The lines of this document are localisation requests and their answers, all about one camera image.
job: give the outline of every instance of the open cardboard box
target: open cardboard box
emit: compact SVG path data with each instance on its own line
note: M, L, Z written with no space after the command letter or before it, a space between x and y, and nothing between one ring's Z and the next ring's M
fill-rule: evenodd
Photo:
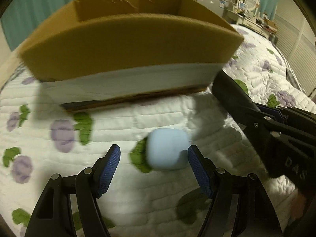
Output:
M204 90L242 41L194 0L74 0L20 56L57 103L78 110Z
M271 20L269 20L269 19L264 19L264 22L269 26L269 28L270 28L272 31L277 32L278 27L277 27L277 25L276 25L273 21L271 21Z

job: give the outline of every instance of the white quilt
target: white quilt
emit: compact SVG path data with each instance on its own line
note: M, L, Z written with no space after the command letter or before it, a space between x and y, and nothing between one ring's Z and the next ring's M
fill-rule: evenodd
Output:
M224 70L252 100L316 113L315 104L287 82L285 63L272 44L246 28L236 29L245 41ZM77 174L114 143L121 148L121 161L98 200L112 236L197 236L207 203L182 207L189 217L179 215L178 204L198 188L191 168L145 173L131 161L137 141L156 128L184 129L204 156L231 174L256 173L285 228L294 185L285 176L268 179L249 141L210 91L97 108L76 117L54 104L27 69L19 73L0 96L0 214L17 236L24 235L52 174ZM72 209L77 212L75 196Z

